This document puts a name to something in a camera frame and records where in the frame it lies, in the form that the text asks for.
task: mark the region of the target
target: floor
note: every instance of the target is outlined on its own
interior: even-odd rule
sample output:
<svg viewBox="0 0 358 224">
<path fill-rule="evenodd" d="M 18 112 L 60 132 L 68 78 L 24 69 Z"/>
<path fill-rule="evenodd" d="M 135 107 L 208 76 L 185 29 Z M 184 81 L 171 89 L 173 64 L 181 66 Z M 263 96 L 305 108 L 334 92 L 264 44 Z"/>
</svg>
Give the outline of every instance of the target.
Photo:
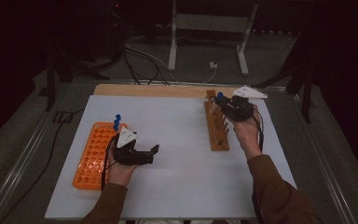
<svg viewBox="0 0 358 224">
<path fill-rule="evenodd" d="M 236 58 L 235 46 L 241 40 L 237 35 L 212 34 L 207 37 L 181 39 L 178 47 L 176 70 L 169 73 L 170 38 L 161 36 L 148 40 L 138 35 L 126 42 L 128 62 L 147 84 L 156 74 L 155 65 L 133 56 L 136 49 L 158 58 L 156 64 L 163 78 L 171 85 L 251 85 L 273 77 L 280 72 L 296 39 L 290 35 L 251 35 L 245 49 L 250 74 L 243 76 Z M 217 63 L 210 68 L 209 63 Z M 0 188 L 13 171 L 18 157 L 29 150 L 29 162 L 23 164 L 24 172 L 13 180 L 14 186 L 0 203 L 0 215 L 8 214 L 3 223 L 78 223 L 78 220 L 46 220 L 44 214 L 60 174 L 66 154 L 75 136 L 81 113 L 62 126 L 54 122 L 57 111 L 77 111 L 86 106 L 88 97 L 99 83 L 133 83 L 128 66 L 120 61 L 102 72 L 110 77 L 101 81 L 81 72 L 72 83 L 57 81 L 57 102 L 50 113 L 45 112 L 47 99 L 38 96 L 46 87 L 46 72 L 34 80 L 36 89 L 21 108 L 0 130 Z M 152 84 L 162 84 L 161 76 Z M 266 104 L 281 141 L 286 159 L 292 169 L 298 188 L 307 195 L 314 207 L 314 223 L 358 223 L 358 163 L 345 136 L 328 110 L 317 86 L 312 87 L 310 120 L 304 122 L 299 114 L 301 92 L 287 95 L 284 86 L 289 79 L 275 83 L 274 88 L 263 90 L 268 94 Z M 13 210 L 9 208 L 24 195 L 32 182 L 42 172 L 48 157 L 52 160 L 37 184 Z"/>
</svg>

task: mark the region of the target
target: white plastic part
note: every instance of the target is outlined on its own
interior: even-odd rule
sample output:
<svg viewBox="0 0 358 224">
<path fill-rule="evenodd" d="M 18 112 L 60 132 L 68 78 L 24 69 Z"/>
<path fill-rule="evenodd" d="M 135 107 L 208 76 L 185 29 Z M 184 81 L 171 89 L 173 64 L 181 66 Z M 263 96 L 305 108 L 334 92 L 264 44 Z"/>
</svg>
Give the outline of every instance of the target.
<svg viewBox="0 0 358 224">
<path fill-rule="evenodd" d="M 260 91 L 256 91 L 250 87 L 243 86 L 234 92 L 232 94 L 240 97 L 247 97 L 247 98 L 257 98 L 257 99 L 265 99 L 267 98 L 267 95 L 265 93 L 262 93 Z"/>
<path fill-rule="evenodd" d="M 136 139 L 136 133 L 133 133 L 130 130 L 121 127 L 120 136 L 118 137 L 117 141 L 117 147 L 124 147 L 134 139 Z"/>
</svg>

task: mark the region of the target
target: sleeve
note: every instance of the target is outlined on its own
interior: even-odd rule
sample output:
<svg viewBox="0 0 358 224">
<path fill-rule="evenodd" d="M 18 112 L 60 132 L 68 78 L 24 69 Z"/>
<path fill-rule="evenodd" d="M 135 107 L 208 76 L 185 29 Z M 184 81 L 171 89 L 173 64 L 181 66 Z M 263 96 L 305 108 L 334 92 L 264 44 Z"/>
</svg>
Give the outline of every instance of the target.
<svg viewBox="0 0 358 224">
<path fill-rule="evenodd" d="M 312 223 L 309 200 L 282 179 L 270 156 L 254 157 L 248 160 L 248 165 L 267 224 Z"/>
<path fill-rule="evenodd" d="M 126 196 L 126 187 L 117 184 L 107 184 L 94 208 L 80 223 L 118 223 Z"/>
</svg>

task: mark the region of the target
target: person's hand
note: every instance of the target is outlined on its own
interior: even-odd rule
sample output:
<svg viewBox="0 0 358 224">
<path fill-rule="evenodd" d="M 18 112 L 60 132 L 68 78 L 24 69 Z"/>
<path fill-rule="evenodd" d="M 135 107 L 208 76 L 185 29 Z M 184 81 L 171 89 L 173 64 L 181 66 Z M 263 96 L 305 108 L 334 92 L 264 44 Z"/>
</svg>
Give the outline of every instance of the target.
<svg viewBox="0 0 358 224">
<path fill-rule="evenodd" d="M 108 155 L 109 164 L 113 164 L 113 144 L 109 148 Z M 131 177 L 138 165 L 122 165 L 118 162 L 113 164 L 108 170 L 108 183 L 118 184 L 124 187 L 127 187 L 130 183 Z"/>
<path fill-rule="evenodd" d="M 260 117 L 257 113 L 257 105 L 254 105 L 254 116 L 260 123 Z M 228 119 L 234 125 L 234 132 L 240 142 L 241 148 L 245 152 L 247 160 L 261 155 L 261 149 L 258 145 L 258 126 L 253 118 L 249 118 L 246 121 L 235 122 Z"/>
</svg>

